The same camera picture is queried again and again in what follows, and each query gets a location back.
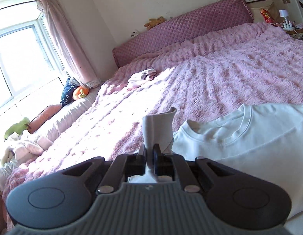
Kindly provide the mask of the wooden bedside table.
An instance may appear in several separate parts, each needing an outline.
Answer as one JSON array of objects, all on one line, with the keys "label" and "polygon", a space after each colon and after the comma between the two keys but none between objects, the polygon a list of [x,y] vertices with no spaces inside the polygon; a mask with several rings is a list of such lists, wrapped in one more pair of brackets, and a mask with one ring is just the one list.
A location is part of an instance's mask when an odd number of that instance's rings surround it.
[{"label": "wooden bedside table", "polygon": [[287,34],[289,34],[292,37],[303,37],[303,28],[302,29],[290,29],[290,30],[285,30]]}]

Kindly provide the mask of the pink plush pile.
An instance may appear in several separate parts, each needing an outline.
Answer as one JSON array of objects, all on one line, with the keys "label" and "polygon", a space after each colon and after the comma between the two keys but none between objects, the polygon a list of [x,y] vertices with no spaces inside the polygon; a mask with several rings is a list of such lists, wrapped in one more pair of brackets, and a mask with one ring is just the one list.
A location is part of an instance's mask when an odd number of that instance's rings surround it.
[{"label": "pink plush pile", "polygon": [[15,159],[18,164],[27,162],[29,159],[41,156],[44,151],[53,145],[53,141],[45,137],[37,139],[7,139],[3,143],[3,157],[1,164],[5,165]]}]

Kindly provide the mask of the pink fluffy bed blanket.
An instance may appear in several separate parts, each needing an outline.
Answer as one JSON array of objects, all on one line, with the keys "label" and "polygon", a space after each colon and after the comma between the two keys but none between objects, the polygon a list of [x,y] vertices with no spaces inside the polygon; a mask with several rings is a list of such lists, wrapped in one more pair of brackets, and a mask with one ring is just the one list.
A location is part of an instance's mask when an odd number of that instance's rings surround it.
[{"label": "pink fluffy bed blanket", "polygon": [[[134,73],[152,81],[128,90]],[[144,144],[143,118],[176,109],[207,123],[242,105],[303,104],[303,41],[266,23],[248,23],[143,54],[101,87],[93,105],[4,187],[9,234],[291,234],[288,193],[270,181],[203,156],[187,161],[199,193],[146,169],[113,193],[99,184],[118,155]]]}]

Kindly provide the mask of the purple quilted headboard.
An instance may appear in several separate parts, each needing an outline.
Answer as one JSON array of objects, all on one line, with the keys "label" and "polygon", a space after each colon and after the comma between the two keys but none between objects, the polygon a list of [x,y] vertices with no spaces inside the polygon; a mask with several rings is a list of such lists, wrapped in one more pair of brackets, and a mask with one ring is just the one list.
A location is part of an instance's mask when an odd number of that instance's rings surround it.
[{"label": "purple quilted headboard", "polygon": [[184,13],[142,32],[112,50],[118,68],[137,57],[209,32],[254,21],[244,0],[222,0]]}]

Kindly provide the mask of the orange plush toy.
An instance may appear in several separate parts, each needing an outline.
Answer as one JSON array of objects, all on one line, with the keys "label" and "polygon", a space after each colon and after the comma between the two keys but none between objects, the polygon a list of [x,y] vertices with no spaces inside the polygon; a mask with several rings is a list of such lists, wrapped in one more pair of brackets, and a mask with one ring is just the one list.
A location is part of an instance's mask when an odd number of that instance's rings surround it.
[{"label": "orange plush toy", "polygon": [[77,87],[73,94],[72,94],[72,98],[74,101],[85,98],[89,93],[89,88],[87,87],[83,87],[83,86],[79,86]]}]

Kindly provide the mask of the red snack bag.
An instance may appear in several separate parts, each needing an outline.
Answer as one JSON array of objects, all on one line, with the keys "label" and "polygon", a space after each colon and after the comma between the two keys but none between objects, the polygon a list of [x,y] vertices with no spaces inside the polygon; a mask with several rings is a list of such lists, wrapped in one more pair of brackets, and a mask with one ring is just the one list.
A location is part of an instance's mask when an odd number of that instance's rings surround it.
[{"label": "red snack bag", "polygon": [[274,18],[267,10],[262,9],[260,13],[263,16],[266,23],[270,23],[270,24],[274,23]]}]

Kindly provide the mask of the brown teddy bear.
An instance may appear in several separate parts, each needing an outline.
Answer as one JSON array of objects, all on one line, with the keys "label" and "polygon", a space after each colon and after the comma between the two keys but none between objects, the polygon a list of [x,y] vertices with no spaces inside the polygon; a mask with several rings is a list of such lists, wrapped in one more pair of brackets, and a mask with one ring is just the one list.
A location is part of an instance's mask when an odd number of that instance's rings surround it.
[{"label": "brown teddy bear", "polygon": [[153,27],[165,22],[166,19],[164,17],[159,17],[157,19],[149,19],[149,22],[147,22],[144,27],[147,29],[147,30],[150,30],[152,29]]}]

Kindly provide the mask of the window with white frame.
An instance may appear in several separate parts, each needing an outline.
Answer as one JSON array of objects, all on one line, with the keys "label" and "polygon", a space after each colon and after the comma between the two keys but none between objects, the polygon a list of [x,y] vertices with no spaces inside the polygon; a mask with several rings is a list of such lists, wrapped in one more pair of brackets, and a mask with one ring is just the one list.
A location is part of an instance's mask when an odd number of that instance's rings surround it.
[{"label": "window with white frame", "polygon": [[0,109],[56,104],[68,73],[37,0],[0,0]]}]

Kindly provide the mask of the pink window curtain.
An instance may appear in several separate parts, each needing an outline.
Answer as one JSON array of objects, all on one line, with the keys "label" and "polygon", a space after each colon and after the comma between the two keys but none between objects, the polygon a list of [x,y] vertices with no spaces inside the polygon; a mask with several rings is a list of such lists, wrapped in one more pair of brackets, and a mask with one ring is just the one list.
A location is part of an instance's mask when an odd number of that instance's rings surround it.
[{"label": "pink window curtain", "polygon": [[86,87],[99,87],[101,80],[76,38],[58,0],[37,0],[37,7],[46,18],[51,36],[66,60],[70,74]]}]

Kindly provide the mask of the white printed sweatshirt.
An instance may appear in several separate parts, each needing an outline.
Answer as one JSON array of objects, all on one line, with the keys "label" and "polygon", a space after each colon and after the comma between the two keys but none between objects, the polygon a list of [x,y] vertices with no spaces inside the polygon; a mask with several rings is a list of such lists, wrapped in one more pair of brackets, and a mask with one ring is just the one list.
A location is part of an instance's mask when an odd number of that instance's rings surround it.
[{"label": "white printed sweatshirt", "polygon": [[162,153],[188,161],[203,156],[270,181],[291,198],[290,215],[303,211],[303,104],[242,105],[207,123],[187,120],[173,131],[176,109],[143,118],[147,150],[158,144]]}]

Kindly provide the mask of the white bedside lamp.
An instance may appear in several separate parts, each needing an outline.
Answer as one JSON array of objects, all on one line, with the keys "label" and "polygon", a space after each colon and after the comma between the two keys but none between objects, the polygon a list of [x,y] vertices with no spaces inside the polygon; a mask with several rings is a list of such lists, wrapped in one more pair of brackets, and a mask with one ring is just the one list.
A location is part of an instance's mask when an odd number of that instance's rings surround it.
[{"label": "white bedside lamp", "polygon": [[279,11],[280,17],[283,18],[283,29],[285,31],[290,31],[292,30],[292,24],[290,23],[288,17],[289,13],[287,10],[280,10]]}]

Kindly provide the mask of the green plush toy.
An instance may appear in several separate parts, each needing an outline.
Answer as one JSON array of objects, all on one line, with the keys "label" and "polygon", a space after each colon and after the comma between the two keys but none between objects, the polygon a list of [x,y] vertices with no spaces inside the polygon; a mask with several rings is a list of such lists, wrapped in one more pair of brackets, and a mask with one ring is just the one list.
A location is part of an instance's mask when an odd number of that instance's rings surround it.
[{"label": "green plush toy", "polygon": [[9,136],[11,136],[13,133],[17,133],[18,135],[22,135],[24,130],[27,130],[30,124],[29,118],[25,117],[20,122],[13,124],[10,126],[5,134],[4,134],[4,140],[7,140]]}]

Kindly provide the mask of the navy patterned pillow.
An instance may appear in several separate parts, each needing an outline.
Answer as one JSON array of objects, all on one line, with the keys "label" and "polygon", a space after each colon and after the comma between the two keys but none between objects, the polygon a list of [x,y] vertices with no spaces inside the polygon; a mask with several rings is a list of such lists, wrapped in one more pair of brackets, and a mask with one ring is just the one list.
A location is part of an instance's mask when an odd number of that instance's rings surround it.
[{"label": "navy patterned pillow", "polygon": [[64,89],[62,91],[62,96],[60,104],[62,107],[66,106],[72,101],[73,92],[80,86],[79,82],[73,77],[69,77],[66,81]]}]

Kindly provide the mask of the pink long cushion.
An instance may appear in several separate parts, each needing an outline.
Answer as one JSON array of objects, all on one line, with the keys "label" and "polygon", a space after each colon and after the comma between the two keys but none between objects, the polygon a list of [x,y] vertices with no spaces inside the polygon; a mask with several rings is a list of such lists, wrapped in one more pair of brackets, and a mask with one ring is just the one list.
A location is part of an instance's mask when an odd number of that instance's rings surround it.
[{"label": "pink long cushion", "polygon": [[62,105],[49,105],[41,113],[39,113],[28,125],[28,132],[33,134],[36,132],[46,121],[52,118],[62,108]]}]

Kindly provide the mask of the small pink folded clothes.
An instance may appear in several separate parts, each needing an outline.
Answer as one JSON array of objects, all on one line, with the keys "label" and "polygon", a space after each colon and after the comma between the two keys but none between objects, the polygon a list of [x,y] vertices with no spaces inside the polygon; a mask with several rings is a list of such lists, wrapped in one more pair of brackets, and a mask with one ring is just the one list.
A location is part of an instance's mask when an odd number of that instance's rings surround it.
[{"label": "small pink folded clothes", "polygon": [[157,71],[151,66],[147,67],[141,72],[132,74],[132,76],[128,79],[127,89],[133,90],[141,87],[141,85],[147,83],[148,81],[152,81],[156,74]]}]

